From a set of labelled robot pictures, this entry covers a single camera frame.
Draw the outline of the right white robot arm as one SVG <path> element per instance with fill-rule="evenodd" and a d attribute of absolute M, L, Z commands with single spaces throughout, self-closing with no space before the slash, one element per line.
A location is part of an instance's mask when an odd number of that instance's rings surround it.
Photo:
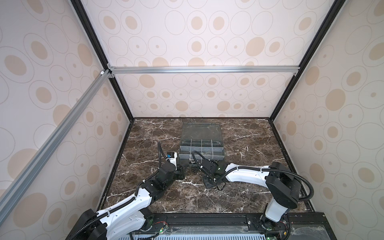
<path fill-rule="evenodd" d="M 196 164 L 205 175 L 203 182 L 207 189 L 218 188 L 232 182 L 267 188 L 273 198 L 268 203 L 264 216 L 271 222 L 279 222 L 288 210 L 298 206 L 302 181 L 299 176 L 278 162 L 270 166 L 250 167 L 202 159 L 196 161 Z"/>

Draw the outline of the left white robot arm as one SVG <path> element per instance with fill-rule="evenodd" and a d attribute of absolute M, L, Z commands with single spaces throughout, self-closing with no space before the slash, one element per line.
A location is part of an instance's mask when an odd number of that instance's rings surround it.
<path fill-rule="evenodd" d="M 147 207 L 159 200 L 175 180 L 184 178 L 182 165 L 166 161 L 126 199 L 98 212 L 85 211 L 66 239 L 116 240 L 141 229 L 151 221 Z"/>

